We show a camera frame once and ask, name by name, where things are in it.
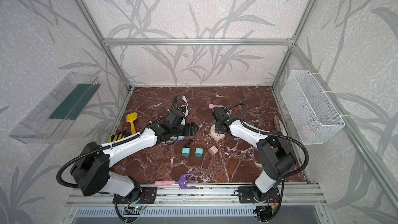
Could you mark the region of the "teal plug cube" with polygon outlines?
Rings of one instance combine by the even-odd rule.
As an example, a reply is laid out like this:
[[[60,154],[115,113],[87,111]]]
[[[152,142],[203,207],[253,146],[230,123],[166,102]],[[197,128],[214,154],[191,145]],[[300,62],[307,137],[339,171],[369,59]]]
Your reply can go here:
[[[184,148],[182,149],[181,155],[182,155],[183,157],[189,157],[189,156],[190,156],[190,148],[184,147]]]
[[[203,157],[203,148],[196,148],[195,149],[195,157],[202,158]]]

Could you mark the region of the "pink plug cube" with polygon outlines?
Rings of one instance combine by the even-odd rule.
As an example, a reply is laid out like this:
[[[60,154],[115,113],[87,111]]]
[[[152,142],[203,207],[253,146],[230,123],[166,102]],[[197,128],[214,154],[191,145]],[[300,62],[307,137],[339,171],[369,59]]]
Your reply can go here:
[[[211,155],[215,155],[219,152],[218,148],[215,145],[211,146],[211,148],[208,151],[210,152]]]

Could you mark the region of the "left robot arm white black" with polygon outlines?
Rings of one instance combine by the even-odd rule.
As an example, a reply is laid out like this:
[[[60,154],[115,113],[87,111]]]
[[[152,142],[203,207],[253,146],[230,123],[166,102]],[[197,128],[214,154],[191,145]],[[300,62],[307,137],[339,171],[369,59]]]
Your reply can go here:
[[[146,148],[194,136],[199,128],[194,122],[187,121],[190,106],[186,97],[182,99],[184,104],[178,106],[178,97],[174,97],[166,115],[149,122],[136,134],[107,144],[87,144],[79,156],[61,166],[56,175],[57,182],[64,187],[80,189],[84,196],[97,193],[133,196],[140,190],[139,184],[110,169]]]

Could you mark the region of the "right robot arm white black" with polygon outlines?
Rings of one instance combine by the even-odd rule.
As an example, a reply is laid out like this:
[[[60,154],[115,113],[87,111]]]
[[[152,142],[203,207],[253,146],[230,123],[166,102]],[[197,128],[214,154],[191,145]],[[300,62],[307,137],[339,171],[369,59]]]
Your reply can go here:
[[[220,107],[212,112],[215,132],[240,138],[257,149],[263,171],[252,184],[252,191],[256,201],[264,202],[272,189],[308,166],[309,153],[301,142],[281,132],[266,132],[244,122],[248,106],[244,103],[241,105],[245,106],[245,110],[239,118],[230,116],[226,107]],[[296,165],[296,160],[290,143],[296,144],[305,156],[302,165],[294,171],[291,169]]]

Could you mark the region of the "blue square power strip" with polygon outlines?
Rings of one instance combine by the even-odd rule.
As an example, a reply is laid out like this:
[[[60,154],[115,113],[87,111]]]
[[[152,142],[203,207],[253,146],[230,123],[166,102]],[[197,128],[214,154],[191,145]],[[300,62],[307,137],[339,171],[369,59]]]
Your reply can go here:
[[[185,136],[171,136],[170,137],[170,140],[173,140],[173,141],[182,141],[184,139],[185,139]]]

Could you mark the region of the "yellow toy shovel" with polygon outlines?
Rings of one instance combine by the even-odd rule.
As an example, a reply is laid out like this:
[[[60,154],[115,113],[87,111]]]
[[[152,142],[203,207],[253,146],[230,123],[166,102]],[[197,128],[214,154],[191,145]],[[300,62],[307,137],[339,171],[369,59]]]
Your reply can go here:
[[[134,121],[137,119],[137,113],[130,113],[126,116],[127,123],[130,124],[131,134],[136,134],[136,128],[134,125]]]

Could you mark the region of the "yellow black work glove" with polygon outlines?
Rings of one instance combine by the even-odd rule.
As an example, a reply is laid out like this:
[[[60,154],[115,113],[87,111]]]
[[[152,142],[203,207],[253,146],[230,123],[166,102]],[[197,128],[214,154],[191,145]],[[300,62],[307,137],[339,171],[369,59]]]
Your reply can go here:
[[[119,141],[121,139],[124,139],[125,136],[126,136],[126,130],[118,132],[110,137],[109,142],[112,143],[115,141]]]

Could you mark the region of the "purple pink toy rake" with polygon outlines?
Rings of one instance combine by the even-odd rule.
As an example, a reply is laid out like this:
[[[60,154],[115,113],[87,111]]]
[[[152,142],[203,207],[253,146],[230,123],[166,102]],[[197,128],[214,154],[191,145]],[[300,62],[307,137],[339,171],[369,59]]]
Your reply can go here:
[[[190,183],[196,183],[197,175],[194,173],[186,173],[180,176],[177,180],[159,180],[155,181],[154,185],[158,188],[169,186],[169,185],[178,185],[180,189],[197,189],[196,186],[189,186]]]

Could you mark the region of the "pink item in basket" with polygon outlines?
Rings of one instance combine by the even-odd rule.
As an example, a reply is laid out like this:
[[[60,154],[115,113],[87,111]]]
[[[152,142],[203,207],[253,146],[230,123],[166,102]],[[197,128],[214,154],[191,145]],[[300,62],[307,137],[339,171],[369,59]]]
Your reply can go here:
[[[311,127],[308,125],[301,127],[301,132],[309,140],[315,138],[315,133],[312,131]]]

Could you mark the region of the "green sponge in bin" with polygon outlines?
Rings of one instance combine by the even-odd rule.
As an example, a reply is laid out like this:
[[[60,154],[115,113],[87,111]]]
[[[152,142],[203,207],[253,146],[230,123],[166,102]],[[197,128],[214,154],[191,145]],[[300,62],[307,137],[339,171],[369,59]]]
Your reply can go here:
[[[101,84],[78,84],[49,119],[76,120]]]

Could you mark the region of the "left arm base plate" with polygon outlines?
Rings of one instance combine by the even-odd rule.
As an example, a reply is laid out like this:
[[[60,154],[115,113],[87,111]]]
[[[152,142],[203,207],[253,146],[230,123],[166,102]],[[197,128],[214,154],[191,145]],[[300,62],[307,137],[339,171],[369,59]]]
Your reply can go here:
[[[128,203],[154,204],[157,195],[157,187],[136,187],[125,199]]]

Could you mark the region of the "aluminium front rail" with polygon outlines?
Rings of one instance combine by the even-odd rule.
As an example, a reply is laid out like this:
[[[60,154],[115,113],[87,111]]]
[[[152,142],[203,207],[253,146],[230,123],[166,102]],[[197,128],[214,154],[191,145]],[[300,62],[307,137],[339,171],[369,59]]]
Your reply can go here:
[[[154,203],[149,207],[167,206],[238,206],[240,199],[248,197],[238,193],[238,187],[250,186],[250,184],[210,183],[196,184],[197,189],[182,190],[176,185],[165,186],[157,190]],[[113,195],[95,194],[85,197],[73,190],[65,206],[112,206]],[[286,183],[282,205],[326,205],[326,200],[319,185]]]

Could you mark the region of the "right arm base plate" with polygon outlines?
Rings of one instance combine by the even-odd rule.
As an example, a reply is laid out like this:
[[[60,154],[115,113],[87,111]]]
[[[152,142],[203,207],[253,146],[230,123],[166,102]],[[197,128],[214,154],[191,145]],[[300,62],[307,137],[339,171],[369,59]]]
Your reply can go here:
[[[262,193],[253,186],[240,186],[237,190],[240,203],[271,203],[279,202],[280,193],[278,188],[271,188],[266,193]]]

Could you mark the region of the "clear plastic wall bin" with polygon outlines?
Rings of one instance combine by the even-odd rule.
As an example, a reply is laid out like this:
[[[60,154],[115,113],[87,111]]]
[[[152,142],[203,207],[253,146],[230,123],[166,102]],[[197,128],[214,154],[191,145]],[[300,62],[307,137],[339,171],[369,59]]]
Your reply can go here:
[[[24,144],[58,144],[101,84],[70,72],[9,134]]]

